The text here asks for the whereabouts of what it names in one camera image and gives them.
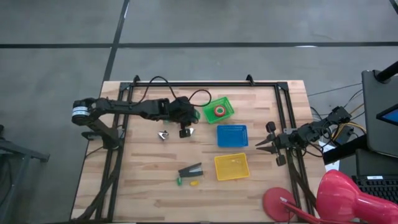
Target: computer monitor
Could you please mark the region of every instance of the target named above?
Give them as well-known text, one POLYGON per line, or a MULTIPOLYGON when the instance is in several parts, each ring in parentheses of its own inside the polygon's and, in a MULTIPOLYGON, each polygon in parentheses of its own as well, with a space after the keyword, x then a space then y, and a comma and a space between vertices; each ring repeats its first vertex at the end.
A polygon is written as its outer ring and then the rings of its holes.
POLYGON ((378 113, 376 118, 398 126, 398 104, 378 113))

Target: wooden table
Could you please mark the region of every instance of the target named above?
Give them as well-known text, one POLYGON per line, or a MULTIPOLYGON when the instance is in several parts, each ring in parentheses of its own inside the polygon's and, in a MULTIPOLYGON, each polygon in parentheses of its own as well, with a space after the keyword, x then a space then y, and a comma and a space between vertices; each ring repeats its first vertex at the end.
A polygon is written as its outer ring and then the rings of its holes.
MULTIPOLYGON (((303 81, 288 81, 290 97, 297 126, 312 121, 310 106, 303 81)), ((105 82, 101 97, 116 99, 120 82, 105 82)), ((176 95, 190 96, 199 87, 175 87, 176 95)), ((116 222, 269 222, 272 221, 262 209, 262 195, 271 187, 283 187, 291 191, 287 165, 278 167, 275 155, 256 150, 255 144, 264 140, 265 125, 275 121, 276 133, 280 133, 279 114, 275 91, 268 87, 206 87, 213 99, 227 96, 235 114, 221 124, 245 124, 248 127, 249 146, 245 148, 219 148, 216 143, 217 124, 208 124, 202 110, 195 132, 190 138, 180 139, 179 125, 161 121, 144 120, 130 116, 126 132, 122 170, 118 196, 114 210, 116 222), (166 141, 158 132, 170 133, 166 141), (214 157, 245 152, 250 177, 244 179, 217 181, 214 157), (202 163, 204 175, 183 180, 181 187, 175 179, 178 170, 197 162, 202 163), (191 180, 198 180, 197 186, 190 186, 191 180)), ((135 87, 133 101, 143 96, 145 88, 135 87)), ((170 98, 170 90, 151 87, 147 99, 170 98)), ((206 103, 208 95, 199 93, 191 101, 206 103)), ((113 115, 107 114, 101 120, 111 126, 113 115)), ((92 141, 87 153, 102 145, 92 141)), ((76 195, 72 218, 78 217, 98 193, 103 175, 105 150, 88 157, 76 195)), ((308 181, 316 195, 318 184, 325 173, 323 161, 310 155, 304 157, 308 181)), ((302 206, 305 206, 300 191, 302 206)), ((106 213, 108 201, 104 206, 106 213)))

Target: concrete floor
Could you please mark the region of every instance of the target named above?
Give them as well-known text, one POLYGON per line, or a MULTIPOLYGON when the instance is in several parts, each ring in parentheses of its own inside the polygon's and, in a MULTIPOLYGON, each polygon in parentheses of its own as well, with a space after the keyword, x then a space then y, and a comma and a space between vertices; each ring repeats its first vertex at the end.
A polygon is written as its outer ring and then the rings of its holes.
MULTIPOLYGON (((112 43, 123 0, 3 0, 0 44, 112 43)), ((120 43, 383 42, 398 38, 388 0, 131 0, 120 43)), ((13 223, 68 220, 87 142, 73 100, 100 92, 110 49, 0 49, 5 137, 51 154, 32 161, 13 223)), ((359 83, 397 60, 397 47, 119 49, 110 80, 304 80, 307 93, 359 83)), ((361 86, 311 96, 320 113, 361 86)), ((352 110, 362 102, 357 98, 352 110)), ((365 125, 364 117, 356 120, 365 125)), ((354 164, 343 161, 352 174, 354 164)))

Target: blue basket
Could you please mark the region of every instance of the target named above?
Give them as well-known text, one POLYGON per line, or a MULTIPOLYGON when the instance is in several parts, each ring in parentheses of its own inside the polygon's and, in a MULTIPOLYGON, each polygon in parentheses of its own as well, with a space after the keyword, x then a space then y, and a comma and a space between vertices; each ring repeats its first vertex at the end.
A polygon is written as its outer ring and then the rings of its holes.
POLYGON ((246 125, 219 125, 217 126, 218 147, 248 146, 248 130, 246 125))

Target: keyboard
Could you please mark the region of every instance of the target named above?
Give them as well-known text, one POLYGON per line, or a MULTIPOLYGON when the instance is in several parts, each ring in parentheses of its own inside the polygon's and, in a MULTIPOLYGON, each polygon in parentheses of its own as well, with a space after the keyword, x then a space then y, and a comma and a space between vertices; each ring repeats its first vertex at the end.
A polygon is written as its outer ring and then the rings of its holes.
POLYGON ((352 176, 362 192, 398 204, 398 175, 352 176))

